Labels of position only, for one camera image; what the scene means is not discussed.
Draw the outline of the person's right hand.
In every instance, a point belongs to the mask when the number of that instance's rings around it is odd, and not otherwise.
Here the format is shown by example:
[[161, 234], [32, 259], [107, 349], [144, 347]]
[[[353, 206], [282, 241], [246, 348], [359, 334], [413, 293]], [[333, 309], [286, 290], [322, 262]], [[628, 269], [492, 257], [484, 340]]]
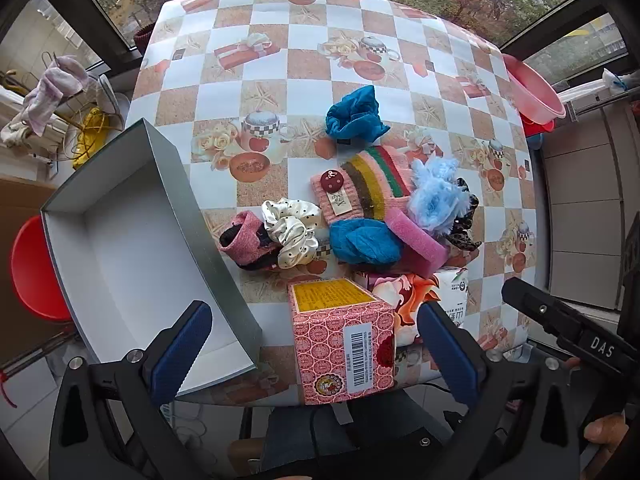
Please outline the person's right hand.
[[612, 414], [590, 422], [584, 430], [584, 438], [600, 446], [600, 450], [593, 456], [580, 478], [591, 480], [603, 469], [613, 456], [616, 448], [623, 441], [628, 431], [628, 425], [623, 414]]

